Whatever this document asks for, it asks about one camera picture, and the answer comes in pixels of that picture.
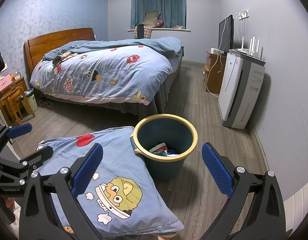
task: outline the human hand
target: human hand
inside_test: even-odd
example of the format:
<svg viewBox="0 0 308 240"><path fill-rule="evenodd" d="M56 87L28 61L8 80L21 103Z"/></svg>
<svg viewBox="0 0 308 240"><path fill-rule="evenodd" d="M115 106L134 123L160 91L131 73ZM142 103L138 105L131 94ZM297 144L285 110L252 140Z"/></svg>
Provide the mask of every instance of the human hand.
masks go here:
<svg viewBox="0 0 308 240"><path fill-rule="evenodd" d="M15 199L13 197L4 197L6 207L15 209Z"/></svg>

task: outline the beige cushion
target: beige cushion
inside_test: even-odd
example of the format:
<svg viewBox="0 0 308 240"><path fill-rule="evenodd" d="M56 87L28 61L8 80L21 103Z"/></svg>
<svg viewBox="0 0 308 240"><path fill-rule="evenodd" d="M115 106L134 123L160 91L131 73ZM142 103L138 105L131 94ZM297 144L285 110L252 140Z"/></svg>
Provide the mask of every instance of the beige cushion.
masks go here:
<svg viewBox="0 0 308 240"><path fill-rule="evenodd" d="M147 12L144 21L141 24L144 25L156 25L160 12Z"/></svg>

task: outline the wooden headboard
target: wooden headboard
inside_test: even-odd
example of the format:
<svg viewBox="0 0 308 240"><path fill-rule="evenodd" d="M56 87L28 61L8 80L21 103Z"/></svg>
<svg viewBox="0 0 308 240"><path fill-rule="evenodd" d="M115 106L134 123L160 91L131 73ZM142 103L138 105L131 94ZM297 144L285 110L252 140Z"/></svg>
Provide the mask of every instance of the wooden headboard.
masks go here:
<svg viewBox="0 0 308 240"><path fill-rule="evenodd" d="M64 30L40 35L25 42L25 56L28 62L30 75L37 63L52 49L69 43L70 41L94 41L92 28Z"/></svg>

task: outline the dark green bucket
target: dark green bucket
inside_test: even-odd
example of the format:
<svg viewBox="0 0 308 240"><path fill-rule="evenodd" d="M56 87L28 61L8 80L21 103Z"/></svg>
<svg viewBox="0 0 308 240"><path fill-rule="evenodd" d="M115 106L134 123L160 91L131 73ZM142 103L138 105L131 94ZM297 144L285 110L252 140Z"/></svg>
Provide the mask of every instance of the dark green bucket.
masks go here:
<svg viewBox="0 0 308 240"><path fill-rule="evenodd" d="M144 160L152 178L170 180L179 173L185 158L195 149L197 138L194 126L186 119L172 114L156 114L136 125L130 142L135 153L145 156ZM164 157L149 152L163 142L178 155Z"/></svg>

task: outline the stool leg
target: stool leg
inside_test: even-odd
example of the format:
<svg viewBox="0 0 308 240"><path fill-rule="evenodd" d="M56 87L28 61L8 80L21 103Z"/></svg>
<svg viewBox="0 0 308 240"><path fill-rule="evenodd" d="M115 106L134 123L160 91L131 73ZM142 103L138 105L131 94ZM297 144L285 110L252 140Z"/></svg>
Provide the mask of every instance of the stool leg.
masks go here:
<svg viewBox="0 0 308 240"><path fill-rule="evenodd" d="M8 114L10 115L10 118L12 119L13 122L15 122L16 119L15 119L15 116L13 115L12 111L10 110L8 101L7 101L7 104L5 104L5 106L7 108Z"/></svg>
<svg viewBox="0 0 308 240"><path fill-rule="evenodd" d="M8 118L6 112L5 112L5 109L4 109L4 107L3 107L3 104L2 104L1 102L0 102L0 110L1 110L1 112L3 113L3 117L4 117L4 119L5 119L6 123L7 123L7 125L8 125L8 126L11 126L10 120L9 120L9 118Z"/></svg>
<svg viewBox="0 0 308 240"><path fill-rule="evenodd" d="M28 109L30 110L30 113L33 115L33 117L35 117L35 113L34 113L34 111L32 110L32 108L29 105L28 99L27 99L27 97L25 95L25 92L24 92L23 88L20 87L19 89L20 89L20 93L22 94L22 96L24 98L25 104L27 105Z"/></svg>
<svg viewBox="0 0 308 240"><path fill-rule="evenodd" d="M18 123L19 125L21 125L21 122L20 122L20 120L19 120L19 118L18 118L18 115L17 115L17 113L15 112L15 109L14 109L13 106L12 106L12 102L11 102L10 98L8 98L8 104L9 104L9 107L10 107L12 113L14 114L14 116L15 116L15 118L16 118L16 120L17 120L17 123Z"/></svg>
<svg viewBox="0 0 308 240"><path fill-rule="evenodd" d="M22 116L22 114L21 114L21 112L20 112L20 109L19 109L19 107L18 107L18 105L17 105L17 103L16 103L15 98L13 99L13 101L14 101L14 103L15 103L16 110L17 110L17 112L19 113L20 118L23 119L23 116Z"/></svg>

